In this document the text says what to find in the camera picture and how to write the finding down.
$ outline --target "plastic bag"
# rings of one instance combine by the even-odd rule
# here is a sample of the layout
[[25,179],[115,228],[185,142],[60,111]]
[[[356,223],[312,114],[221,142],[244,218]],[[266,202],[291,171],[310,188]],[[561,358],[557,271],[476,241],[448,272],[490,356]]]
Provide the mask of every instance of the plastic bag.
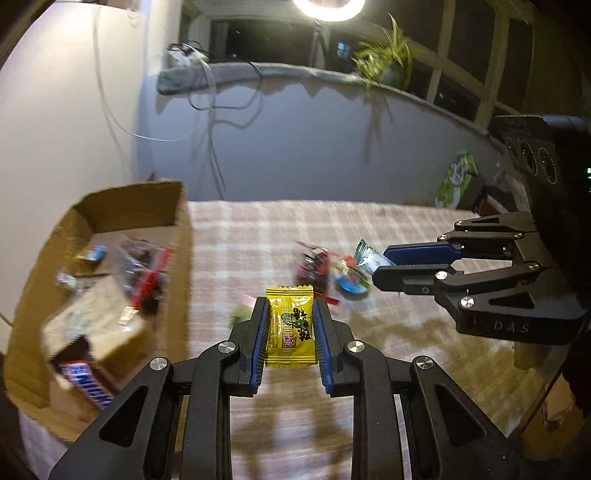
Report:
[[169,256],[169,248],[123,237],[113,252],[113,264],[131,306],[150,314],[158,311],[168,281],[163,270]]

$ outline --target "white wall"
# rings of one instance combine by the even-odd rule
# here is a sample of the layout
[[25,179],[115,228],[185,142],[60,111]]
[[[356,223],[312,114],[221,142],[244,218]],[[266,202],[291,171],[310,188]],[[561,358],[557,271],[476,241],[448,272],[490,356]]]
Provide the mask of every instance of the white wall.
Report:
[[[142,142],[139,158],[161,177],[182,179],[191,200],[219,199],[209,155],[206,112],[186,95],[154,94],[145,82],[140,129],[176,144]],[[219,92],[218,105],[244,105],[254,84]],[[504,154],[488,137],[401,93],[320,81],[266,79],[244,111],[217,112],[213,145],[228,200],[432,202],[445,169],[462,150],[491,179]],[[195,103],[207,105],[205,94]]]
[[156,74],[163,65],[166,48],[178,42],[182,0],[141,0],[141,12],[148,18],[147,72]]
[[144,19],[90,4],[54,4],[0,70],[0,312],[12,319],[28,272],[69,205],[137,177],[132,138],[105,119],[93,55],[93,16],[106,95],[135,131]]

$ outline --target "cardboard box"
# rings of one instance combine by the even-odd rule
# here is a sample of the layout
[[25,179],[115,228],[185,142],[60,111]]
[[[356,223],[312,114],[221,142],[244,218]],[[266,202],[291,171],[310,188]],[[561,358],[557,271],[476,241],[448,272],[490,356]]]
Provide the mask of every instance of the cardboard box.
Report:
[[67,301],[55,276],[64,267],[71,271],[74,256],[87,244],[102,241],[110,245],[121,231],[130,229],[142,229],[148,240],[170,240],[170,282],[155,320],[154,356],[166,356],[173,362],[187,358],[193,232],[183,184],[139,183],[87,195],[66,212],[41,249],[15,310],[4,360],[4,381],[11,401],[67,442],[76,440],[91,419],[80,403],[81,416],[50,406],[50,390],[55,392],[55,385],[51,385],[53,379],[41,352],[40,330]]

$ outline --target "cable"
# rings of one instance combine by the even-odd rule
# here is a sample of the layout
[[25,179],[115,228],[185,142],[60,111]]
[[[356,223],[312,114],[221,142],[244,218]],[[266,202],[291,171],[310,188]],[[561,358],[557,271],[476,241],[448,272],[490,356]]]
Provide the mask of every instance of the cable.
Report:
[[197,56],[198,61],[201,62],[201,65],[203,67],[203,71],[205,73],[207,85],[209,87],[210,105],[209,105],[209,107],[206,108],[208,110],[208,112],[207,112],[207,137],[208,137],[207,138],[207,148],[209,150],[209,155],[210,155],[209,160],[210,160],[210,163],[212,166],[212,171],[213,171],[213,174],[214,174],[215,180],[216,180],[217,192],[218,192],[220,198],[222,200],[225,200],[226,197],[224,195],[224,191],[226,190],[226,183],[224,182],[222,171],[221,171],[221,168],[219,165],[219,161],[217,159],[216,149],[215,149],[215,146],[213,145],[213,126],[216,122],[216,79],[213,75],[212,68],[203,59],[203,57],[201,55],[199,55],[199,52],[197,51],[197,49],[192,47],[191,45],[186,44],[186,43],[183,43],[183,46],[186,46],[195,52],[195,55]]
[[[198,45],[198,48],[194,48],[191,45],[188,45],[188,43],[196,43]],[[197,54],[197,57],[199,57],[200,52],[207,55],[208,58],[210,58],[210,59],[212,57],[216,57],[215,55],[212,55],[211,53],[209,53],[207,50],[204,50],[203,48],[201,48],[201,44],[197,40],[187,40],[187,43],[183,43],[182,45],[185,45],[188,48],[192,49]],[[258,82],[256,84],[255,92],[252,94],[252,97],[250,98],[249,101],[247,101],[247,103],[245,103],[242,106],[226,106],[226,105],[219,105],[219,106],[216,105],[215,106],[215,109],[217,109],[217,110],[246,110],[254,103],[257,94],[259,94],[261,91],[262,80],[263,80],[263,73],[262,73],[261,69],[259,69],[259,67],[254,65],[253,62],[248,61],[248,60],[241,60],[237,57],[231,57],[228,55],[224,55],[223,57],[217,57],[217,58],[220,58],[223,60],[232,60],[232,61],[239,62],[239,63],[248,63],[255,70],[256,74],[258,75],[259,78],[258,78]],[[187,100],[189,102],[189,105],[191,105],[191,107],[193,107],[195,110],[198,110],[201,112],[203,110],[207,110],[207,108],[200,108],[198,106],[195,106],[193,104],[193,100],[191,99],[191,90],[193,89],[193,85],[195,84],[195,81],[197,80],[198,73],[199,73],[199,71],[195,72],[195,75],[193,76],[193,80],[189,83],[189,91],[187,92]]]
[[10,324],[10,322],[8,321],[8,319],[2,314],[2,312],[0,312],[0,320],[2,320],[3,322],[6,322],[6,324],[9,327],[12,327],[12,325]]
[[128,131],[115,118],[115,115],[113,114],[113,110],[111,110],[111,106],[109,105],[109,101],[107,100],[107,97],[105,94],[105,86],[103,84],[102,74],[101,74],[101,70],[100,70],[100,51],[99,51],[98,31],[99,31],[99,18],[100,18],[101,10],[102,9],[100,7],[96,7],[96,13],[95,13],[95,16],[93,19],[93,25],[92,25],[92,43],[93,43],[93,49],[94,49],[94,54],[95,54],[95,73],[96,73],[96,81],[97,81],[98,88],[99,88],[100,101],[103,105],[103,108],[105,109],[105,112],[108,114],[108,116],[111,118],[111,120],[113,120],[113,123],[115,125],[117,125],[121,130],[123,130],[123,132],[125,132],[128,135],[131,135],[132,137],[141,138],[143,140],[151,140],[154,142],[176,143],[176,142],[180,142],[181,140],[185,140],[185,139],[189,138],[190,136],[194,135],[197,132],[197,128],[191,130],[189,133],[187,133],[186,135],[183,135],[182,137],[173,138],[170,140],[166,140],[166,139],[162,139],[162,138],[145,137],[143,135],[134,134],[134,133]]

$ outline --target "window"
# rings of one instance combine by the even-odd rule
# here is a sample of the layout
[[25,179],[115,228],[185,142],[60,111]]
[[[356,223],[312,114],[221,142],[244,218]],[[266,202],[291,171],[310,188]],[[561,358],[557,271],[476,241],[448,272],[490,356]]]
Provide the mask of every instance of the window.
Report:
[[511,20],[509,24],[509,46],[501,88],[499,89],[499,101],[516,110],[521,109],[527,81],[530,78],[531,26],[519,20]]
[[[248,61],[308,65],[314,33],[311,25],[268,20],[231,20],[224,23],[228,32],[224,55],[235,55]],[[219,27],[213,28],[212,25],[214,52],[221,50],[216,44],[219,42],[218,30]]]
[[435,105],[473,121],[480,105],[480,99],[459,83],[442,75],[435,96]]
[[[379,26],[390,29],[391,14],[415,52],[408,93],[485,127],[493,108],[494,114],[519,112],[530,76],[532,27],[510,17],[502,5],[506,1],[366,0],[358,17],[322,23],[319,40],[325,43],[324,55],[316,50],[312,64],[357,73],[353,58],[363,50],[359,43],[385,44]],[[299,13],[293,0],[199,4],[196,18],[207,19],[199,41],[205,44],[202,40],[209,39],[213,61],[233,55],[249,61],[310,65],[317,27]],[[189,34],[195,36],[199,28],[193,19]],[[181,38],[186,31],[183,15]]]
[[390,28],[391,14],[406,37],[437,51],[444,0],[374,0],[366,1],[360,17]]
[[482,83],[486,80],[494,29],[495,11],[486,0],[456,0],[448,58]]
[[423,100],[426,99],[432,74],[433,69],[429,65],[415,60],[413,75],[410,78],[407,92],[412,93]]
[[324,68],[333,72],[351,73],[356,69],[352,60],[353,53],[361,50],[361,37],[349,33],[332,30],[327,45]]
[[189,40],[189,28],[191,17],[186,12],[181,12],[181,24],[178,28],[178,42],[183,43]]

